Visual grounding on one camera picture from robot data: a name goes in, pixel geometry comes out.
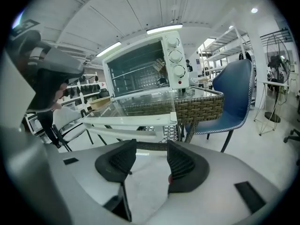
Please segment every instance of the white pillar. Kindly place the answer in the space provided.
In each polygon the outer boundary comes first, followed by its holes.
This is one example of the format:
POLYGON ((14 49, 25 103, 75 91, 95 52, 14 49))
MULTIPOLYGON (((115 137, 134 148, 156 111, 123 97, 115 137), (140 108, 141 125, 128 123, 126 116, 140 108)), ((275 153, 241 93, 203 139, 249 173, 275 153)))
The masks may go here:
MULTIPOLYGON (((267 80, 267 63, 266 58, 263 50, 263 45, 261 42, 261 38, 259 37, 257 25, 253 22, 253 18, 251 14, 249 14, 245 18, 245 28, 247 30, 248 36, 250 38, 250 42, 252 45, 254 57, 255 57, 255 64, 256 64, 256 72, 257 72, 257 81, 266 81, 267 80)), ((263 95, 263 84, 261 82, 257 82, 256 84, 256 100, 255 100, 255 107, 259 106, 263 95)))

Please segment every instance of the toaster oven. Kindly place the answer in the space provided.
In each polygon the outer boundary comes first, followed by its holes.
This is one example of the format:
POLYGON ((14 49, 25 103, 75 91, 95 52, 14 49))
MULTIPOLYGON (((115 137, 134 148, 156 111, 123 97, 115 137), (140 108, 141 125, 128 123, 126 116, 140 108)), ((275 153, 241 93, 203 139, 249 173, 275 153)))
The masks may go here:
POLYGON ((148 36, 118 50, 102 63, 108 91, 114 98, 189 86, 177 31, 148 36))

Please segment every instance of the ceiling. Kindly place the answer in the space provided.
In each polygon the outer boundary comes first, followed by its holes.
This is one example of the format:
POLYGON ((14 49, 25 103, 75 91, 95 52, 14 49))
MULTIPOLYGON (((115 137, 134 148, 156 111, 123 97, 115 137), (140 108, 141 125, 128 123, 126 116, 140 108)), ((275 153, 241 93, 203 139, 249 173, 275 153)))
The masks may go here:
POLYGON ((95 56, 117 41, 126 46, 145 37, 149 28, 183 23, 179 32, 188 57, 219 28, 218 23, 226 19, 233 2, 34 0, 25 9, 22 20, 40 22, 44 41, 65 51, 86 54, 93 64, 101 64, 95 56))

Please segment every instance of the white table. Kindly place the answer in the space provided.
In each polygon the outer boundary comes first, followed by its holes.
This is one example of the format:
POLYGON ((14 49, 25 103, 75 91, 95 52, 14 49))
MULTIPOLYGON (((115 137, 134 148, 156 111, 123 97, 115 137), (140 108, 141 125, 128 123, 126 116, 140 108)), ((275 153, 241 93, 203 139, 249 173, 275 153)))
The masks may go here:
POLYGON ((259 109, 258 109, 258 111, 257 111, 257 113, 256 113, 256 116, 255 116, 255 118, 254 118, 254 121, 258 121, 258 122, 261 122, 261 123, 262 123, 261 129, 260 129, 260 133, 259 133, 259 136, 261 136, 261 135, 264 134, 264 133, 271 132, 271 131, 275 131, 275 129, 276 129, 276 127, 277 127, 277 124, 280 122, 280 118, 278 119, 278 118, 275 117, 275 120, 274 120, 274 126, 268 125, 268 123, 270 122, 272 116, 275 114, 276 108, 277 108, 278 106, 280 107, 279 100, 280 100, 280 97, 281 97, 281 95, 282 95, 282 90, 283 90, 283 88, 288 88, 289 85, 284 84, 284 83, 279 83, 279 82, 269 82, 269 81, 258 81, 258 82, 259 82, 259 83, 263 83, 263 92, 262 92, 262 98, 261 98, 261 101, 260 101, 260 103, 259 103, 259 109), (266 98, 267 98, 267 86, 268 86, 268 85, 278 86, 278 89, 279 89, 279 91, 278 91, 278 100, 276 101, 276 103, 275 103, 275 105, 274 105, 274 108, 273 108, 272 112, 269 112, 269 113, 270 113, 270 118, 269 118, 267 121, 260 121, 260 120, 257 119, 257 116, 258 116, 259 112, 261 111, 261 109, 262 109, 262 107, 263 107, 263 106, 261 106, 261 103, 262 103, 262 101, 263 101, 263 94, 264 94, 264 96, 265 96, 265 98, 264 98, 264 109, 266 110, 266 98), (267 126, 270 127, 270 128, 272 128, 272 130, 269 130, 269 131, 264 132, 264 130, 266 129, 267 126))

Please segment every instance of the floor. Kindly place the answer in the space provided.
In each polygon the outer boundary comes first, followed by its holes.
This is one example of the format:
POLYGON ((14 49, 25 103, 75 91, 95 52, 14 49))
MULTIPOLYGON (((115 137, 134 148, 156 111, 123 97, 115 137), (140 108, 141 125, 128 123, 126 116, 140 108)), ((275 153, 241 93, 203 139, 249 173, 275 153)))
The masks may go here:
MULTIPOLYGON (((283 138, 294 127, 291 122, 282 119, 275 131, 259 136, 260 122, 254 122, 256 109, 252 108, 248 118, 241 128, 234 131, 230 143, 225 151, 233 155, 271 181, 280 190, 286 189, 298 167, 299 143, 289 141, 283 143, 283 138)), ((94 145, 89 141, 86 133, 69 143, 72 150, 83 150, 103 146, 97 135, 91 134, 94 145)), ((227 133, 211 134, 209 140, 206 135, 195 135, 192 144, 208 149, 221 151, 227 133)), ((116 139, 103 137, 110 144, 116 139)), ((167 199, 168 180, 170 168, 166 161, 166 152, 138 150, 138 159, 132 168, 133 174, 128 176, 125 185, 128 202, 135 224, 146 221, 167 199)))

